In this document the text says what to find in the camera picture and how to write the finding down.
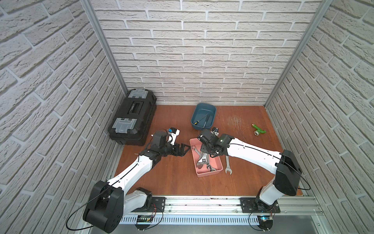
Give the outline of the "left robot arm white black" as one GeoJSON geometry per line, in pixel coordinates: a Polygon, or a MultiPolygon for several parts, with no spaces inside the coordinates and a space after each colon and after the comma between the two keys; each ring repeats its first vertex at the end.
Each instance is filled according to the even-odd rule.
{"type": "Polygon", "coordinates": [[[85,209],[83,220],[106,233],[113,232],[122,217],[136,209],[147,210],[153,208],[150,220],[153,220],[159,208],[152,202],[152,192],[138,188],[133,193],[128,191],[147,172],[168,155],[183,157],[191,147],[176,143],[180,131],[169,128],[156,131],[146,148],[139,153],[137,159],[116,177],[104,182],[98,181],[91,190],[85,209]]]}

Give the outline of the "silver adjustable wrench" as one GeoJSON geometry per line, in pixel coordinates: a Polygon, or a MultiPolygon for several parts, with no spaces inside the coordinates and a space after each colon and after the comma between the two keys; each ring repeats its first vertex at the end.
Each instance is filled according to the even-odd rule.
{"type": "Polygon", "coordinates": [[[198,162],[196,164],[197,168],[198,169],[202,169],[202,167],[204,165],[208,165],[209,164],[209,159],[208,159],[208,154],[207,153],[204,153],[204,152],[201,152],[200,153],[200,156],[199,156],[199,159],[198,159],[198,162]]]}

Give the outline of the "small silver combination wrench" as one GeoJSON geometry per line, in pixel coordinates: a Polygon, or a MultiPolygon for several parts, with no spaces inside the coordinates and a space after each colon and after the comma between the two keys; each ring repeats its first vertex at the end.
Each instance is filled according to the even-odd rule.
{"type": "Polygon", "coordinates": [[[212,167],[210,164],[207,165],[207,168],[208,168],[211,172],[216,171],[216,169],[215,169],[214,167],[212,167]]]}

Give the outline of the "pink plastic storage box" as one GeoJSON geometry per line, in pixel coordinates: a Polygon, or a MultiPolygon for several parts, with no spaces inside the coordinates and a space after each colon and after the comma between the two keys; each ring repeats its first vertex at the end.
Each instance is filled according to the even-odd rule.
{"type": "Polygon", "coordinates": [[[216,175],[223,170],[220,158],[212,158],[210,154],[203,152],[203,146],[199,139],[190,139],[190,145],[197,177],[216,175]]]}

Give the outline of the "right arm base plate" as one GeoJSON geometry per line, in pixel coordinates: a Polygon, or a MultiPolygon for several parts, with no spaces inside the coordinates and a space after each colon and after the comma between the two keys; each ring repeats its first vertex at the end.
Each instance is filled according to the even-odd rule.
{"type": "Polygon", "coordinates": [[[280,213],[280,207],[277,201],[272,205],[267,205],[258,198],[239,198],[243,213],[280,213]]]}

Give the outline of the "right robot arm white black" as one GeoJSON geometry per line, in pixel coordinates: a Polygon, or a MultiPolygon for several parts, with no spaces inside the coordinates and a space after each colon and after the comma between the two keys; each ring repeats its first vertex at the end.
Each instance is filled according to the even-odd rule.
{"type": "Polygon", "coordinates": [[[302,170],[293,152],[266,150],[233,136],[203,129],[197,137],[202,143],[202,151],[211,157],[228,156],[256,164],[274,175],[274,178],[256,195],[254,209],[260,212],[272,209],[280,197],[295,196],[302,177],[302,170]]]}

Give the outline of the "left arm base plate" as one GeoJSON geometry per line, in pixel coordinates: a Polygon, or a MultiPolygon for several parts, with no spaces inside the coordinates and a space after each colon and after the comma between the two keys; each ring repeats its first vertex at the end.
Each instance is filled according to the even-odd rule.
{"type": "Polygon", "coordinates": [[[163,212],[165,210],[165,203],[166,197],[152,197],[151,201],[147,201],[143,207],[133,210],[132,213],[153,212],[155,208],[163,212]]]}

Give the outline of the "large silver combination wrench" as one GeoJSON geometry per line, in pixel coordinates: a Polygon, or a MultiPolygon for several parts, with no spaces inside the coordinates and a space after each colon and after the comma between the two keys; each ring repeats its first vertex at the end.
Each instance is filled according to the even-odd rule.
{"type": "Polygon", "coordinates": [[[232,175],[232,169],[230,167],[230,161],[229,161],[229,156],[226,156],[226,168],[225,168],[225,173],[232,175]]]}

